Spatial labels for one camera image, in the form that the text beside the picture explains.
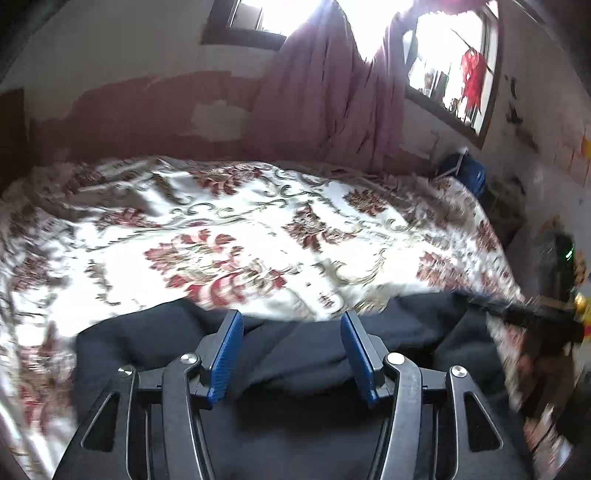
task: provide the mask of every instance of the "pink curtain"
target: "pink curtain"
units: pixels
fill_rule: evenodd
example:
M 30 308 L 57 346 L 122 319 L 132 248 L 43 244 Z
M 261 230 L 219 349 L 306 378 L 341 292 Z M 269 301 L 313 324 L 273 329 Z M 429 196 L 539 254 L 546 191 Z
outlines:
M 417 1 L 411 15 L 458 13 L 483 0 Z M 260 160 L 327 161 L 366 171 L 397 171 L 408 82 L 394 18 L 371 62 L 357 51 L 346 15 L 326 0 L 287 38 L 261 81 L 245 135 Z

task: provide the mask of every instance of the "sheer curtain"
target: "sheer curtain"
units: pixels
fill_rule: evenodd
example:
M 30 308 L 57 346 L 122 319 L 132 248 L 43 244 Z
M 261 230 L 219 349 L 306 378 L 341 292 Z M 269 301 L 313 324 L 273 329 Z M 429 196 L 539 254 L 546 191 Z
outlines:
M 407 83 L 402 35 L 422 13 L 455 14 L 485 3 L 323 0 L 262 79 L 245 136 L 249 156 L 403 170 L 397 159 Z M 374 37 L 362 38 L 361 31 Z

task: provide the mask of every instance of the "floral bedspread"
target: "floral bedspread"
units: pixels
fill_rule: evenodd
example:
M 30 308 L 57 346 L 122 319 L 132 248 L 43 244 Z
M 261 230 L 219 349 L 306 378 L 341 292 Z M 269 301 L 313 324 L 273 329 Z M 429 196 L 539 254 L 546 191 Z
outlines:
M 32 478 L 75 430 L 72 340 L 103 319 L 183 296 L 311 321 L 443 288 L 519 296 L 454 179 L 140 158 L 36 168 L 1 210 L 0 432 Z M 510 334 L 491 329 L 511 368 Z

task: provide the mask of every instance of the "window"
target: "window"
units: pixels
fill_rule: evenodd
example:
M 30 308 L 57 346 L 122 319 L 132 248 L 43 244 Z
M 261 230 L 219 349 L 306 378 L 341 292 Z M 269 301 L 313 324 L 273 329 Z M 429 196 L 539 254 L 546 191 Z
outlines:
M 203 44 L 230 44 L 278 50 L 321 0 L 215 0 Z M 393 16 L 413 0 L 339 0 L 359 53 L 373 57 Z M 502 50 L 496 0 L 479 11 L 422 15 L 403 38 L 408 71 L 407 98 L 482 147 L 492 116 Z M 462 58 L 478 52 L 485 60 L 480 109 L 462 98 Z

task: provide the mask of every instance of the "blue object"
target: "blue object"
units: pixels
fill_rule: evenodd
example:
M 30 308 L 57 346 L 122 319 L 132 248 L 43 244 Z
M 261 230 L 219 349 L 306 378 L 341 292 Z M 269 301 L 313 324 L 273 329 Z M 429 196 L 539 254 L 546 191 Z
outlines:
M 359 394 L 367 402 L 368 406 L 372 407 L 378 402 L 374 372 L 365 349 L 355 332 L 352 319 L 346 312 L 340 317 L 340 338 L 345 347 L 347 360 L 349 360 L 349 365 L 353 371 Z
M 207 392 L 207 403 L 210 407 L 213 407 L 226 394 L 230 374 L 236 362 L 238 350 L 242 345 L 244 322 L 242 320 L 242 314 L 237 310 L 235 312 L 215 360 L 212 363 L 209 391 Z
M 453 155 L 450 155 L 439 165 L 439 172 L 454 169 L 462 155 L 463 158 L 460 168 L 453 176 L 461 181 L 464 186 L 472 192 L 474 197 L 478 198 L 482 192 L 484 192 L 486 183 L 486 168 L 474 160 L 474 158 L 469 153 L 454 153 Z

